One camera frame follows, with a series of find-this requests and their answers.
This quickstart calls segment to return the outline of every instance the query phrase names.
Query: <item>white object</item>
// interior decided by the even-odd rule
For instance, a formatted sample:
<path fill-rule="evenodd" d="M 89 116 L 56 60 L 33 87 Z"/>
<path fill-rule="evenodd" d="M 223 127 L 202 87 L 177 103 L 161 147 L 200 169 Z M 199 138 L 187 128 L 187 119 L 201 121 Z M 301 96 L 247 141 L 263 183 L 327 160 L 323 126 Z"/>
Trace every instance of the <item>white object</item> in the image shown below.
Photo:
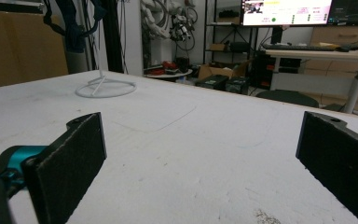
<path fill-rule="evenodd" d="M 68 224 L 358 223 L 296 158 L 308 108 L 104 74 L 136 82 L 138 90 L 114 99 L 77 97 L 73 89 L 99 71 L 0 88 L 0 153 L 48 145 L 67 121 L 102 113 L 107 159 Z M 310 110 L 358 132 L 356 116 Z M 37 223 L 26 190 L 10 206 L 17 223 Z"/>

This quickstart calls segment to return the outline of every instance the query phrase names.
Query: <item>black box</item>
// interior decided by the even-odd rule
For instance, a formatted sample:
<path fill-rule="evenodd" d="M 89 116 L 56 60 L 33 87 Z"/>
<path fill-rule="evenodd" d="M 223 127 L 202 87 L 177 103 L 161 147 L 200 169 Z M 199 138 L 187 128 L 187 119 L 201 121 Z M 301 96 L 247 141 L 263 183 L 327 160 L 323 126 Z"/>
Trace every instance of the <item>black box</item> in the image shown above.
<path fill-rule="evenodd" d="M 205 79 L 199 81 L 197 86 L 212 89 L 217 91 L 224 91 L 226 89 L 226 82 L 228 81 L 227 76 L 223 75 L 213 75 L 206 77 Z"/>
<path fill-rule="evenodd" d="M 248 77 L 232 77 L 226 82 L 226 91 L 247 95 L 250 81 Z"/>

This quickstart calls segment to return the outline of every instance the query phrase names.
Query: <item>electronic device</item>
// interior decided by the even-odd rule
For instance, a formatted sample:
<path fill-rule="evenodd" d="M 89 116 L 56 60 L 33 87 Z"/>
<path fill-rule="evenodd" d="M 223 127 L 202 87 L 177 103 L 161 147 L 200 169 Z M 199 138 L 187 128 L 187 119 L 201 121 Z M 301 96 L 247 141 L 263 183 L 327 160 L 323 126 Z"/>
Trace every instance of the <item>electronic device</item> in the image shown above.
<path fill-rule="evenodd" d="M 217 91 L 224 91 L 226 89 L 227 76 L 212 75 L 199 81 L 196 85 L 206 89 L 212 89 Z"/>
<path fill-rule="evenodd" d="M 226 82 L 226 91 L 247 95 L 249 90 L 248 77 L 232 77 Z"/>
<path fill-rule="evenodd" d="M 333 0 L 327 24 L 358 25 L 358 0 Z"/>
<path fill-rule="evenodd" d="M 326 25 L 332 0 L 241 0 L 241 25 Z"/>
<path fill-rule="evenodd" d="M 311 51 L 334 51 L 333 48 L 327 46 L 303 46 L 303 45 L 280 45 L 280 44 L 263 44 L 264 49 L 280 49 L 280 50 L 311 50 Z"/>
<path fill-rule="evenodd" d="M 106 158 L 101 113 L 73 119 L 49 146 L 0 155 L 0 224 L 16 223 L 8 199 L 28 189 L 40 224 L 66 223 Z"/>

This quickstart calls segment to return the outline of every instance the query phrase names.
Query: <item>white wall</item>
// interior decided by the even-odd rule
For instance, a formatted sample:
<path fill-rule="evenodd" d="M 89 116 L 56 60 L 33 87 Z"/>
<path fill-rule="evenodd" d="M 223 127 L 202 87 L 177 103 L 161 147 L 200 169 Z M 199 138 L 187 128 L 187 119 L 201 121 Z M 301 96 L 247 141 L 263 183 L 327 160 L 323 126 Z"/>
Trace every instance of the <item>white wall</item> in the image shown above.
<path fill-rule="evenodd" d="M 119 18 L 123 18 L 119 24 L 122 24 L 121 44 L 123 50 L 125 50 L 125 63 L 129 74 L 142 76 L 144 64 L 141 38 L 141 3 L 140 0 L 123 2 L 119 1 L 117 13 Z M 121 13 L 122 4 L 124 4 L 125 13 Z"/>

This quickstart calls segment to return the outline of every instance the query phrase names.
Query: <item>computer monitor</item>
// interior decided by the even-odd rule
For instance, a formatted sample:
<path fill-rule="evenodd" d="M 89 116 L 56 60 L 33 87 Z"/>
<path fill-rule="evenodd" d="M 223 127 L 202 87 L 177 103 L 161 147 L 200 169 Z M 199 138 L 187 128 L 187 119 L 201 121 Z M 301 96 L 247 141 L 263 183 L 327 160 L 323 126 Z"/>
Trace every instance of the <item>computer monitor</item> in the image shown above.
<path fill-rule="evenodd" d="M 358 0 L 333 0 L 327 24 L 358 25 Z"/>
<path fill-rule="evenodd" d="M 241 0 L 241 25 L 326 25 L 332 0 Z"/>

